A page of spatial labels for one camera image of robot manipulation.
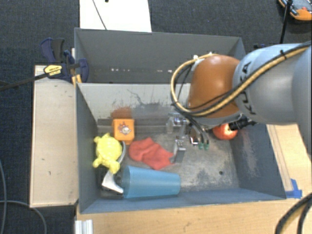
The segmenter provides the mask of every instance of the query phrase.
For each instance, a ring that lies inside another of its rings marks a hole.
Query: orange toy
[[[130,145],[135,138],[134,119],[113,119],[114,138]]]

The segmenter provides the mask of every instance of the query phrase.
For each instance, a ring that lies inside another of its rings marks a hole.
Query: yellow cable
[[[184,64],[180,65],[177,70],[173,73],[172,78],[171,78],[171,95],[173,98],[174,103],[177,105],[177,107],[186,112],[186,113],[191,113],[192,116],[206,116],[208,114],[214,113],[215,111],[221,109],[222,107],[224,107],[225,105],[227,105],[227,103],[229,103],[230,101],[232,101],[235,97],[237,97],[244,89],[246,89],[252,82],[254,82],[260,75],[262,75],[264,72],[268,71],[269,69],[271,69],[272,67],[278,65],[279,63],[281,63],[282,61],[291,58],[295,55],[300,54],[301,52],[305,51],[308,47],[305,48],[301,48],[295,51],[292,51],[288,54],[285,54],[284,56],[281,56],[273,61],[271,61],[270,63],[264,65],[262,68],[258,69],[253,75],[251,75],[249,78],[247,78],[240,87],[238,87],[235,91],[233,91],[230,95],[228,95],[226,98],[222,99],[221,101],[219,101],[216,105],[214,105],[213,107],[207,109],[206,111],[203,111],[201,113],[193,113],[191,110],[183,107],[176,98],[176,93],[174,90],[174,80],[178,74],[178,72],[185,66],[190,65],[192,63],[194,63],[195,61],[197,61],[197,59],[193,59],[190,61],[185,62]],[[207,54],[204,56],[199,57],[198,59],[202,59],[202,58],[206,58],[208,56],[211,56],[213,54]]]

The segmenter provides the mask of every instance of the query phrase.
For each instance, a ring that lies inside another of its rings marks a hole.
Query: yellow rubber duck
[[[93,161],[93,167],[96,168],[100,164],[107,167],[112,174],[115,174],[120,169],[120,164],[117,159],[122,153],[122,145],[109,133],[103,137],[95,137],[94,142],[97,144],[96,154],[97,158]]]

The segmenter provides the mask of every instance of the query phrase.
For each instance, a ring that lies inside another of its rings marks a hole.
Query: red apple
[[[237,135],[237,132],[238,130],[231,130],[227,123],[213,128],[213,133],[218,139],[232,139]]]

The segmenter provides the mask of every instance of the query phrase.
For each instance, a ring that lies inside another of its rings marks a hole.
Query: blue cup
[[[125,198],[177,195],[181,180],[178,174],[126,166],[121,187]]]

